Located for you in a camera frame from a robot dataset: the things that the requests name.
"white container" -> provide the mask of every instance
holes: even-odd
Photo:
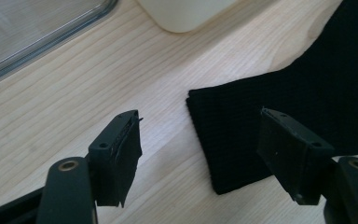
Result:
[[[163,29],[184,33],[196,29],[238,0],[138,0]]]

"light wood surface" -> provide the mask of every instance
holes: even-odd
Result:
[[[324,223],[274,177],[217,196],[186,110],[191,89],[281,69],[317,38],[339,0],[241,0],[197,31],[161,30],[134,0],[0,81],[0,205],[85,156],[118,113],[138,109],[144,151],[125,208],[100,223]]]

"wooden table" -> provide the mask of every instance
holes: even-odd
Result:
[[[161,30],[135,2],[0,81],[0,205],[45,184],[55,161],[85,156],[118,113],[138,109],[143,157],[125,208],[100,223],[324,223],[274,177],[217,196],[188,115],[191,89],[284,68],[339,0],[240,0],[198,30]]]

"black cloth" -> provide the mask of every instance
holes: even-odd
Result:
[[[263,106],[303,123],[337,155],[358,154],[358,0],[344,0],[283,70],[193,90],[186,102],[217,194],[270,175],[255,152]]]

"black fabric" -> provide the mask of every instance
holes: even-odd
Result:
[[[358,154],[358,0],[344,0],[313,45],[281,71],[189,92],[217,194],[270,175],[256,154],[260,109],[282,111]]]

